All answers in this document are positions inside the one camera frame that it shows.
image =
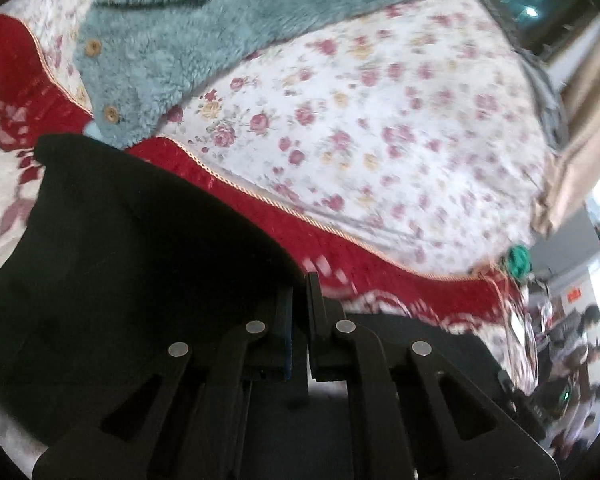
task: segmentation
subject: jacket sleeve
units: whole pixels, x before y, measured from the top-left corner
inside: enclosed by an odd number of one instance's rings
[[[589,346],[586,344],[581,344],[577,346],[576,349],[569,355],[567,355],[567,357],[565,357],[564,365],[569,370],[577,370],[580,365],[586,361],[587,355],[589,355]]]
[[[584,428],[584,421],[587,415],[591,412],[592,404],[590,402],[581,402],[578,405],[578,409],[575,410],[571,423],[567,427],[567,431],[564,433],[564,443],[573,444]]]
[[[582,314],[580,314],[577,310],[574,310],[567,317],[561,320],[549,332],[549,339],[551,342],[556,343],[564,341],[570,332],[576,330],[580,324],[581,317]]]

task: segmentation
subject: wooden button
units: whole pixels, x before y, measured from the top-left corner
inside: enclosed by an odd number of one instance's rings
[[[88,40],[84,46],[84,53],[89,57],[99,56],[102,52],[102,42],[100,40]]]
[[[120,112],[116,107],[107,106],[104,108],[104,118],[112,124],[120,122]]]

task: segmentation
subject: metal pin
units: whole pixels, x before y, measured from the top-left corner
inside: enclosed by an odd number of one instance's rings
[[[189,352],[189,345],[183,342],[177,342],[169,347],[169,355],[171,357],[182,357]]]
[[[248,322],[244,328],[250,334],[259,334],[266,328],[266,325],[263,322],[256,320]]]
[[[426,341],[416,341],[411,345],[411,350],[424,357],[431,353],[431,345]]]
[[[336,323],[336,330],[338,332],[342,332],[343,334],[350,334],[356,329],[356,324],[349,319],[341,319]]]

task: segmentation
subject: green object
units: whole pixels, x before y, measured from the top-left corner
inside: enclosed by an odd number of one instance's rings
[[[507,272],[519,282],[531,272],[531,257],[525,246],[515,245],[510,248],[505,259]]]

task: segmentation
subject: red sign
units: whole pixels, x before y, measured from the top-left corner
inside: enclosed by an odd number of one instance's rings
[[[573,303],[574,301],[579,299],[581,296],[582,296],[582,292],[580,291],[579,288],[572,288],[569,291],[569,293],[567,294],[567,301],[569,303]]]

